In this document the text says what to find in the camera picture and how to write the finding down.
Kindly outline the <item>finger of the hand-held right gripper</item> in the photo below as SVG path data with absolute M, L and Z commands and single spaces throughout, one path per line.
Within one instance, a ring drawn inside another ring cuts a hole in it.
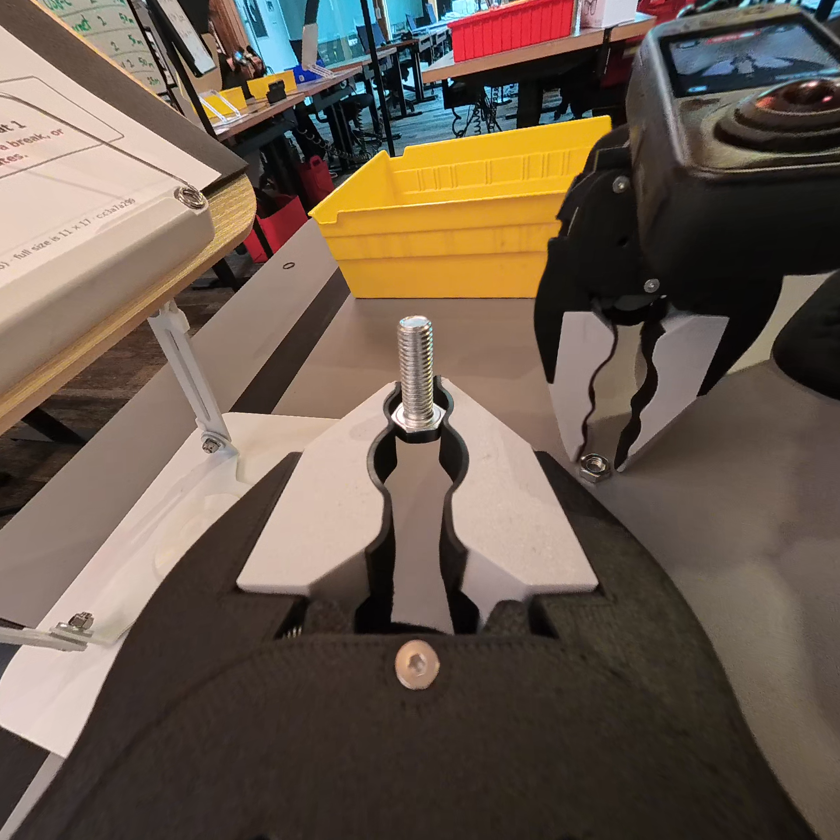
M 616 351 L 617 330 L 599 309 L 563 315 L 549 395 L 563 448 L 573 462 L 587 446 L 595 379 Z
M 618 471 L 692 404 L 700 393 L 729 319 L 695 313 L 648 318 L 640 334 L 645 376 L 630 401 L 614 458 Z

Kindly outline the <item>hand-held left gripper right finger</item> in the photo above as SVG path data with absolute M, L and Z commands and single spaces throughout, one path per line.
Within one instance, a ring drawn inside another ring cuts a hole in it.
M 452 381 L 437 378 L 447 412 L 441 466 L 440 569 L 454 628 L 483 627 L 500 602 L 594 592 L 595 572 L 531 445 Z

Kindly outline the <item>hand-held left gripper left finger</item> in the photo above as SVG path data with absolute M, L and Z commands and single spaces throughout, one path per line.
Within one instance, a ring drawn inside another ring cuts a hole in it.
M 308 444 L 237 579 L 246 592 L 330 601 L 393 598 L 398 403 L 388 383 Z

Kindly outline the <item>silver hex bolt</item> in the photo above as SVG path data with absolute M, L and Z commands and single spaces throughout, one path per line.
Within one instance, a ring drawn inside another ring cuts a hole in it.
M 402 403 L 413 421 L 429 419 L 434 403 L 434 335 L 429 318 L 401 319 L 396 331 Z

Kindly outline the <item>black office chair cushion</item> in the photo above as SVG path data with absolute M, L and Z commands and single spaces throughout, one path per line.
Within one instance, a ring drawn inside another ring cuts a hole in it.
M 773 342 L 773 362 L 793 382 L 839 400 L 839 271 L 800 306 Z

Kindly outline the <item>large yellow plastic bin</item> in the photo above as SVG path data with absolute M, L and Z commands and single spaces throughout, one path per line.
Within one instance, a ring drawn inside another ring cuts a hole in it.
M 608 117 L 378 153 L 310 215 L 358 299 L 534 298 Z

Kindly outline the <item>white slotted support strut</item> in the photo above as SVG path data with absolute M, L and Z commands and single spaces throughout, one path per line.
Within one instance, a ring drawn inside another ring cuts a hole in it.
M 148 318 L 148 323 L 195 414 L 203 451 L 209 455 L 222 450 L 236 454 L 238 450 L 216 397 L 195 357 L 189 335 L 190 325 L 183 310 L 170 300 Z
M 93 623 L 94 615 L 78 612 L 68 621 L 58 623 L 46 631 L 25 626 L 1 625 L 1 644 L 81 652 L 92 642 Z

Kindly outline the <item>red plastic bin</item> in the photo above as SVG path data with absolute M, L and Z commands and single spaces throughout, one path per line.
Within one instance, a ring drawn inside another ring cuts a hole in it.
M 572 34 L 576 1 L 520 1 L 448 23 L 454 62 L 494 56 Z

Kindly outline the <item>red bag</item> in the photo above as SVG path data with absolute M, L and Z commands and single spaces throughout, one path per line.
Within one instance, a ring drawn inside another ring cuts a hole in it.
M 257 231 L 274 254 L 308 221 L 308 216 L 298 195 L 256 188 L 255 196 L 255 223 L 245 238 L 245 247 L 254 263 L 264 264 L 268 257 Z

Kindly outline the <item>wooden background desk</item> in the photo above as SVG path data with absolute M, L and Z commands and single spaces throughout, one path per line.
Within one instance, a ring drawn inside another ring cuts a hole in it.
M 356 72 L 362 70 L 370 61 L 370 58 L 367 57 L 364 60 L 351 62 L 347 66 L 337 66 L 332 69 L 331 75 L 300 84 L 296 91 L 276 103 L 268 103 L 266 99 L 256 100 L 248 104 L 238 116 L 234 116 L 225 122 L 213 122 L 212 135 L 220 142 L 232 139 L 236 135 L 252 129 L 283 112 L 294 109 L 295 106 L 305 102 L 306 99 L 312 99 L 315 95 L 351 79 Z

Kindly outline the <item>small yellow plastic bin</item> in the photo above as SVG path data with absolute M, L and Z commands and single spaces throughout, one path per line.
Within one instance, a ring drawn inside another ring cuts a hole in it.
M 233 87 L 221 91 L 204 91 L 198 94 L 203 110 L 208 119 L 227 122 L 237 119 L 247 108 L 242 87 Z
M 258 102 L 274 103 L 289 98 L 298 90 L 293 70 L 284 70 L 247 82 L 248 92 Z

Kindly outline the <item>small framed sign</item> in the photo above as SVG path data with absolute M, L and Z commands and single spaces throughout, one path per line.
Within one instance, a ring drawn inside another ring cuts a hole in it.
M 203 39 L 208 27 L 208 2 L 149 1 L 147 7 L 195 77 L 216 69 L 214 52 Z

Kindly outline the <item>whiteboard with green writing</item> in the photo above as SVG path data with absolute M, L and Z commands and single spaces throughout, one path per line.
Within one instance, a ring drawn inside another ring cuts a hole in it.
M 88 44 L 153 94 L 169 92 L 136 16 L 126 1 L 38 1 Z

